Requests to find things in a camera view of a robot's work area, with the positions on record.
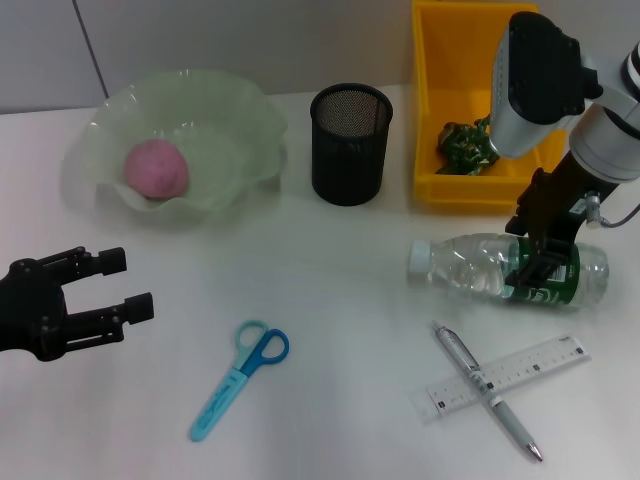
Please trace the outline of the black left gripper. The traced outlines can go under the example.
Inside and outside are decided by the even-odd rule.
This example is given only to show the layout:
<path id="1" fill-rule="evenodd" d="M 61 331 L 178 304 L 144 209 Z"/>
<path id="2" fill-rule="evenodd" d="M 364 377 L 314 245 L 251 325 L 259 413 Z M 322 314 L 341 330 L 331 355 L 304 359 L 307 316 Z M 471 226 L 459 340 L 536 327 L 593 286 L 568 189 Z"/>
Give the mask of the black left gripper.
<path id="1" fill-rule="evenodd" d="M 65 354 L 65 344 L 100 346 L 123 341 L 125 323 L 134 325 L 154 317 L 151 293 L 127 298 L 119 305 L 70 314 L 65 319 L 60 284 L 126 270 L 126 254 L 121 247 L 93 256 L 80 246 L 39 262 L 13 262 L 1 279 L 1 351 L 24 350 L 40 361 L 53 361 Z"/>

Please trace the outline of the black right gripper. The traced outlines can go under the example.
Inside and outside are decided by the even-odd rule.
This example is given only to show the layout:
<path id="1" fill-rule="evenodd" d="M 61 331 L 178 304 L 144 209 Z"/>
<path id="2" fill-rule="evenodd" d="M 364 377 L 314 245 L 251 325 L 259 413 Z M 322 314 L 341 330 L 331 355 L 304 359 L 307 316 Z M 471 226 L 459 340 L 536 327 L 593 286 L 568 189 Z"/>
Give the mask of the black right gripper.
<path id="1" fill-rule="evenodd" d="M 569 243 L 575 241 L 586 219 L 585 213 L 571 213 L 574 205 L 590 193 L 605 200 L 618 186 L 584 169 L 572 154 L 566 154 L 550 173 L 538 168 L 505 226 L 506 233 L 529 233 L 533 241 L 516 240 L 516 265 L 505 276 L 505 283 L 541 288 L 560 267 L 568 267 L 575 259 L 575 245 Z"/>

